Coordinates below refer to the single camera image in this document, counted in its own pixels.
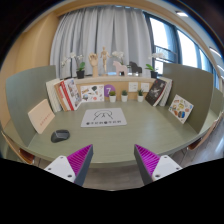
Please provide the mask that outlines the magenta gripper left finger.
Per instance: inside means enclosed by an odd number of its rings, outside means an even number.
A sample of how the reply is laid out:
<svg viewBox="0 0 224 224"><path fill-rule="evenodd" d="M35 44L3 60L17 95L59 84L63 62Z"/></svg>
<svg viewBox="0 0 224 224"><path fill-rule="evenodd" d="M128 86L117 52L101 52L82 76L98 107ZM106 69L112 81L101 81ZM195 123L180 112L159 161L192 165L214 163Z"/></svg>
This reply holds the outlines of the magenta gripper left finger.
<svg viewBox="0 0 224 224"><path fill-rule="evenodd" d="M90 144L69 156L60 155L45 168L45 171L75 183L76 185L82 186L92 156L93 145Z"/></svg>

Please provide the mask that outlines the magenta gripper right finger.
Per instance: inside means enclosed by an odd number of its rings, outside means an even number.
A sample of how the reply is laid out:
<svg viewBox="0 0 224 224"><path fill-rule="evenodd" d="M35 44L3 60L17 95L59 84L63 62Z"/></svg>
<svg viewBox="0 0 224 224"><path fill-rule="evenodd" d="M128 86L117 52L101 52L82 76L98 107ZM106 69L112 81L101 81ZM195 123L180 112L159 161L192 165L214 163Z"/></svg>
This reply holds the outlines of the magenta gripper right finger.
<svg viewBox="0 0 224 224"><path fill-rule="evenodd" d="M135 144L134 156L145 185L181 170L181 167L168 155L159 156Z"/></svg>

